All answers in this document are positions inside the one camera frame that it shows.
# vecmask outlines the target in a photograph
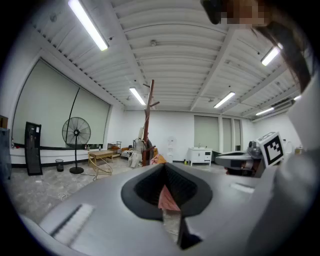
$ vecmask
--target gray floor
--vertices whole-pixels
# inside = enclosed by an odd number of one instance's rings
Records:
[[[128,167],[128,160],[119,157],[115,158],[113,162],[109,162],[109,164],[113,169],[112,175],[132,170]],[[34,222],[39,223],[53,207],[62,202],[58,197],[59,193],[72,195],[93,182],[93,176],[70,173],[69,168],[73,166],[74,164],[65,165],[63,172],[57,172],[56,167],[43,167],[43,175],[37,176],[28,176],[27,169],[25,168],[13,168],[11,180],[6,182],[6,187],[16,210]],[[82,162],[79,166],[84,169],[84,174],[95,175],[94,170],[88,166],[87,162]],[[215,164],[211,166],[208,164],[194,164],[193,167],[212,173],[226,173],[226,170],[222,166]],[[99,175],[98,177],[101,179],[110,176]],[[165,211],[163,219],[166,230],[173,240],[176,241],[178,238],[180,213]]]

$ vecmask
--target fan base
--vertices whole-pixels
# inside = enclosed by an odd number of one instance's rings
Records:
[[[72,174],[82,174],[84,172],[84,169],[81,167],[72,167],[70,168],[69,172]]]

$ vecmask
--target black tower fan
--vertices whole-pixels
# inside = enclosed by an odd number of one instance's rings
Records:
[[[74,148],[75,167],[70,168],[70,173],[81,174],[84,169],[77,164],[77,145],[87,144],[91,135],[89,124],[80,117],[71,117],[62,127],[62,137],[64,142]]]

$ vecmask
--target white cabinet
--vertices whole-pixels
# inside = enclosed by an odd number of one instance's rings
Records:
[[[212,149],[205,147],[189,148],[189,162],[193,163],[208,163],[211,166]]]

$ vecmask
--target black opening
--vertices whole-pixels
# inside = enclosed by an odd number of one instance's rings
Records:
[[[210,186],[204,180],[173,164],[157,164],[127,181],[121,189],[121,198],[138,217],[163,221],[162,210],[158,208],[158,203],[164,185],[181,210],[177,243],[182,249],[186,249],[201,239],[189,233],[184,218],[200,214],[213,196]]]

